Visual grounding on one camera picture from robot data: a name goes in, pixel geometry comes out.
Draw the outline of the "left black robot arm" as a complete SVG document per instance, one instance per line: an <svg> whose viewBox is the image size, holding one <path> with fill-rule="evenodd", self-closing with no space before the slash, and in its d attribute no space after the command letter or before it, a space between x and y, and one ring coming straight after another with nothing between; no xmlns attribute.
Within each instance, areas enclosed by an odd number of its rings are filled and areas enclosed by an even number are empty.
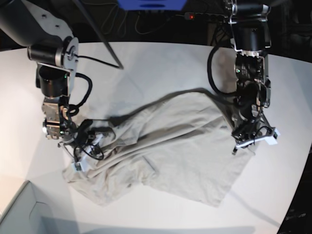
<svg viewBox="0 0 312 234"><path fill-rule="evenodd" d="M219 48L226 45L218 42L207 60L209 84L214 91L214 99L236 109L231 116L232 137L236 145L233 149L247 148L259 141L269 145L277 143L279 132L272 127L264 115L264 109L271 103L271 81L268 75L268 53L271 36L268 27L268 14L271 8L260 0L225 0L227 22L232 37L231 46L236 52L234 72L236 90L223 92L213 80L212 61Z"/></svg>

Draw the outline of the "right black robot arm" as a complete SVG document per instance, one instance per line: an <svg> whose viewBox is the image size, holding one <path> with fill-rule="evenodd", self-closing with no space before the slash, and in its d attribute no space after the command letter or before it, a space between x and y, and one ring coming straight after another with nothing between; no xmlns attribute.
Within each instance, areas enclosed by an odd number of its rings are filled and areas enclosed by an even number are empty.
<svg viewBox="0 0 312 234"><path fill-rule="evenodd" d="M62 144L74 149L91 141L86 126L77 127L72 117L79 112L90 95L92 81L77 73L78 38L68 24L50 12L27 0L0 2L0 28L17 44L27 48L29 60L36 62L36 87L44 95L43 132L47 138L62 139ZM88 81L83 100L69 104L74 79Z"/></svg>

